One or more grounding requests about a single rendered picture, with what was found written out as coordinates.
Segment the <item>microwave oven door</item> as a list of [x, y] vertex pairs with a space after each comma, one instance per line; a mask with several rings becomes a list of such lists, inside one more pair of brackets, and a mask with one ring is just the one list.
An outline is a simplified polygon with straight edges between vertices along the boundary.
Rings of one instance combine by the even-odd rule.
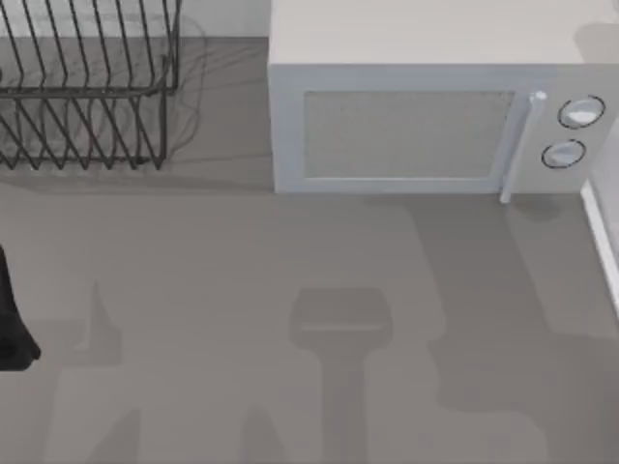
[[495, 194], [527, 104], [485, 66], [273, 65], [278, 193]]

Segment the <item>pale microwave oven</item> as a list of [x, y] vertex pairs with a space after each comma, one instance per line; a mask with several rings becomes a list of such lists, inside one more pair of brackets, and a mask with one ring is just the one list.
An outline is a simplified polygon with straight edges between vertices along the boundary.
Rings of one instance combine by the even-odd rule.
[[[272, 0], [273, 65], [485, 66], [512, 73], [548, 100], [520, 166], [515, 193], [577, 194], [619, 119], [619, 0]], [[604, 116], [569, 130], [561, 106], [597, 96]], [[567, 169], [541, 161], [552, 144], [587, 149]]]

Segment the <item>small microwave knob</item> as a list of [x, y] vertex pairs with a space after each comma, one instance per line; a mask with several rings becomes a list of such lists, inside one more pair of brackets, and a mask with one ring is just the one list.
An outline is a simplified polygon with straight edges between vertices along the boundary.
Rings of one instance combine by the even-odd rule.
[[567, 169], [580, 163], [586, 152], [582, 142], [570, 139], [547, 146], [542, 152], [541, 161], [549, 169]]

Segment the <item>large microwave knob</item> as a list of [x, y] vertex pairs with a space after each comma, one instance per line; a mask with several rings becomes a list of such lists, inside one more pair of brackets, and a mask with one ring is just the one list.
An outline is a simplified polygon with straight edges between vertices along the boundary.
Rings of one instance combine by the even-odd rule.
[[597, 96], [566, 101], [558, 112], [559, 124], [569, 130], [580, 130], [592, 126], [605, 113], [605, 103]]

